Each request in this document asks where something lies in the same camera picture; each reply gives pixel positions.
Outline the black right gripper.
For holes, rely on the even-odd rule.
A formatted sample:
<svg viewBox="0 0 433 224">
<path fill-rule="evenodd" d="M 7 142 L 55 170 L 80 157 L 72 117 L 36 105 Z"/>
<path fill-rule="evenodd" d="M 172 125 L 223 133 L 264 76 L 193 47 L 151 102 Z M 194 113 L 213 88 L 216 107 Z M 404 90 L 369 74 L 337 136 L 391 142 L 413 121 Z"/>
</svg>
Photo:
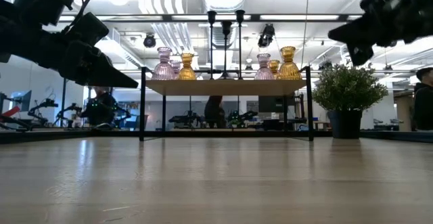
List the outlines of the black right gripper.
<svg viewBox="0 0 433 224">
<path fill-rule="evenodd" d="M 411 0 L 361 0 L 364 14 L 328 32 L 332 40 L 347 43 L 352 64 L 363 65 L 373 57 L 373 46 L 389 47 L 395 39 L 396 19 Z"/>
</svg>

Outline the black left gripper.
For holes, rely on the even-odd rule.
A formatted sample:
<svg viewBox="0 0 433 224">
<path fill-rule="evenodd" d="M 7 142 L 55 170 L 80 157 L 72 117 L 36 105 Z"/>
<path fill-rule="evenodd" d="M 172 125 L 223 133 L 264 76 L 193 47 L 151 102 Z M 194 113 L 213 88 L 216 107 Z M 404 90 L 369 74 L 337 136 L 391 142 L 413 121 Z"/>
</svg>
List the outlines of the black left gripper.
<svg viewBox="0 0 433 224">
<path fill-rule="evenodd" d="M 79 19 L 64 35 L 67 47 L 59 74 L 80 85 L 137 88 L 138 82 L 113 67 L 110 57 L 95 46 L 108 33 L 93 14 Z"/>
</svg>

